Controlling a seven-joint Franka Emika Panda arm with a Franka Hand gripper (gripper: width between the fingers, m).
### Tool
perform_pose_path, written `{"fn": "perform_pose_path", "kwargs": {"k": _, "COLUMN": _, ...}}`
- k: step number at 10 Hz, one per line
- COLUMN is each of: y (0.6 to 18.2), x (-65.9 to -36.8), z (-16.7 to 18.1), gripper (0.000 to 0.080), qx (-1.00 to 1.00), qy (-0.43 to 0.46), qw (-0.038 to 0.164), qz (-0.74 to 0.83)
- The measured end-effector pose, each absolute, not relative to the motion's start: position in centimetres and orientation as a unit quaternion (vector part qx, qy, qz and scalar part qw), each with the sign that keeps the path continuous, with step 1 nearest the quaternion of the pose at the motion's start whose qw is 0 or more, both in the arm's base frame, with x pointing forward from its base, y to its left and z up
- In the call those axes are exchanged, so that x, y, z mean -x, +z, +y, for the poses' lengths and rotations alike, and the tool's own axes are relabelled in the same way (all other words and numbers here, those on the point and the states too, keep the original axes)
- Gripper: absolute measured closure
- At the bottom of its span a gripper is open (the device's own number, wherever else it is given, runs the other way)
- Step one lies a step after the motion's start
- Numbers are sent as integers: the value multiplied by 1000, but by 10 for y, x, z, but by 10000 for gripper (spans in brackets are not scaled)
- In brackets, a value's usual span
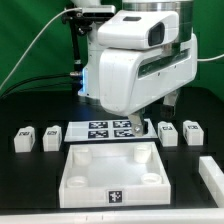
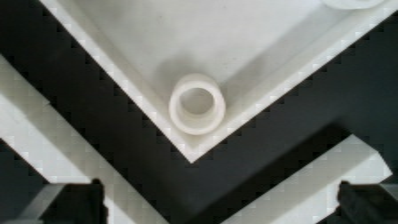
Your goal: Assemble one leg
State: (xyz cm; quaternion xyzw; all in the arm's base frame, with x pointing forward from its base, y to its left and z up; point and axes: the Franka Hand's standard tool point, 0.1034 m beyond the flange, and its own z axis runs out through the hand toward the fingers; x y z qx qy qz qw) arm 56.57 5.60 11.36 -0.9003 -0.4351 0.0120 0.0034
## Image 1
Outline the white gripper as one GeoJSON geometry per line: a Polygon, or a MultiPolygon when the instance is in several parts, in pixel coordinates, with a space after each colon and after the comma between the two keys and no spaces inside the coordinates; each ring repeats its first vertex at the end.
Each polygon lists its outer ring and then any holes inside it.
{"type": "Polygon", "coordinates": [[[157,71],[144,69],[143,76],[139,75],[142,62],[160,56],[161,47],[149,51],[106,49],[102,53],[99,63],[100,103],[109,113],[129,115],[134,136],[145,134],[144,118],[141,112],[136,111],[166,95],[160,107],[161,116],[172,118],[180,94],[176,89],[195,78],[196,36],[191,34],[191,40],[182,42],[180,48],[185,53],[183,59],[159,65],[157,71]]]}

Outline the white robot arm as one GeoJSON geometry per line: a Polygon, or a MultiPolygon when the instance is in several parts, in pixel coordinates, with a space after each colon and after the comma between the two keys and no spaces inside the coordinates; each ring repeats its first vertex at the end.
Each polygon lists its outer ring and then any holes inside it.
{"type": "Polygon", "coordinates": [[[178,89],[197,72],[194,0],[71,0],[78,31],[87,36],[88,62],[79,95],[126,116],[142,136],[144,108],[162,98],[176,104],[178,89]]]}

